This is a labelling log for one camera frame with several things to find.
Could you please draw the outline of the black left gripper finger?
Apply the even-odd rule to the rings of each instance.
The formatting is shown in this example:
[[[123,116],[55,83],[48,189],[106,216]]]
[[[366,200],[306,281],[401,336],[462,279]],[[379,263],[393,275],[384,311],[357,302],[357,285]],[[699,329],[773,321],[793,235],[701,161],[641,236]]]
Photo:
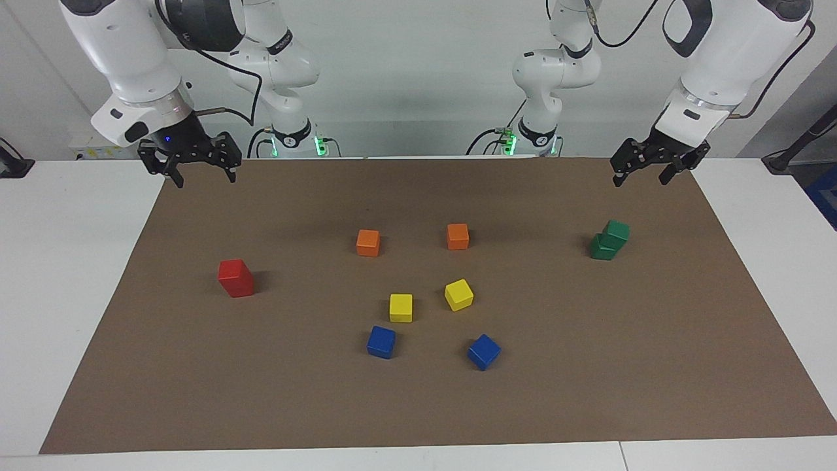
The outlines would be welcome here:
[[[708,149],[694,149],[681,157],[674,158],[658,176],[658,181],[661,185],[667,185],[677,174],[696,169],[708,151]]]
[[[624,143],[615,151],[615,154],[610,158],[610,164],[613,170],[613,184],[618,188],[621,187],[628,174],[633,173],[639,169],[645,169],[649,166],[645,159],[645,150],[647,143],[638,142],[634,138],[627,138]]]

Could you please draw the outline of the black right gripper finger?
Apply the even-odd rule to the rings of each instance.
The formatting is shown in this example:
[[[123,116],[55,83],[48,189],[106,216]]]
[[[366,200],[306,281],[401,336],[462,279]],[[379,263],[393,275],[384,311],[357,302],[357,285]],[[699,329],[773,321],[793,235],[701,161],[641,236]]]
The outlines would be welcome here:
[[[158,147],[155,143],[139,143],[137,153],[143,161],[147,172],[150,174],[162,174],[165,178],[171,179],[177,188],[183,188],[184,179],[179,172],[180,155],[175,153],[172,156],[164,154],[164,159],[158,156]]]
[[[241,150],[229,132],[221,132],[210,139],[210,152],[207,163],[224,170],[228,181],[237,180],[237,169],[241,166]]]

